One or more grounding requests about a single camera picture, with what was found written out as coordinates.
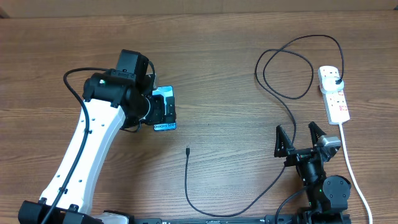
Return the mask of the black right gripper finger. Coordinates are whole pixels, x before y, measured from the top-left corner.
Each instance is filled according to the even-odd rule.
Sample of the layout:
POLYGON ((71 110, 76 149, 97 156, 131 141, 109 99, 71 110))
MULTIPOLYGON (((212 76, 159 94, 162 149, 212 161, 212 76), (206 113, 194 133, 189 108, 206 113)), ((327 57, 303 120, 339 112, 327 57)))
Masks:
POLYGON ((294 150, 294 145, 281 125, 276 127, 275 157, 287 157, 290 151, 294 150))
POLYGON ((326 133, 314 121, 308 124, 308 128, 310 130, 312 145, 315 146, 320 137, 326 135, 326 133))

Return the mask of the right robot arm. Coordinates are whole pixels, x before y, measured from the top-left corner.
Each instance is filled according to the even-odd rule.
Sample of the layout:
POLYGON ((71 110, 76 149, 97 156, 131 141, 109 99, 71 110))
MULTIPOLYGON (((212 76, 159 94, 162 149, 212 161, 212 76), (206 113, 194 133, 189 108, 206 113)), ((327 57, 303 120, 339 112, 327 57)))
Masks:
POLYGON ((341 175, 327 176, 324 163, 339 151, 342 142, 337 136, 329 136, 315 122, 308 124, 312 147, 296 149, 282 126, 276 127, 275 157, 285 158, 284 167, 295 167, 303 188, 285 199, 278 207, 271 223, 351 223, 348 209, 351 182, 341 175), (305 192, 307 207, 302 207, 287 218, 280 216, 284 205, 305 192))

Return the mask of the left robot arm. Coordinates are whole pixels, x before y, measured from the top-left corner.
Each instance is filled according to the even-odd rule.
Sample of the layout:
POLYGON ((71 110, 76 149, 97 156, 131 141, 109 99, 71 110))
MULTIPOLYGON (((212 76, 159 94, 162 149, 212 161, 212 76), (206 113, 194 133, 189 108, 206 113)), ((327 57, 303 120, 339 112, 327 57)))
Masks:
POLYGON ((115 68, 94 68, 83 94, 80 119, 65 156, 38 202, 24 201, 20 223, 134 223, 134 216, 105 210, 92 215, 96 183, 110 145, 119 131, 136 133, 142 125, 154 131, 177 127, 172 86, 158 86, 153 63, 123 49, 115 68))

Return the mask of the blue screen Galaxy smartphone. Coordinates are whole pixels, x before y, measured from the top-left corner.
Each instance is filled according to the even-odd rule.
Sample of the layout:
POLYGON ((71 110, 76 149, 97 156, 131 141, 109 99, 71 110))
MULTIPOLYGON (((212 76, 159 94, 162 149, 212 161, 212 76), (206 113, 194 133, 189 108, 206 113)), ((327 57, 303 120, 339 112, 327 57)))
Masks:
POLYGON ((171 131, 177 128, 173 86, 160 86, 152 92, 155 100, 152 114, 154 131, 171 131))

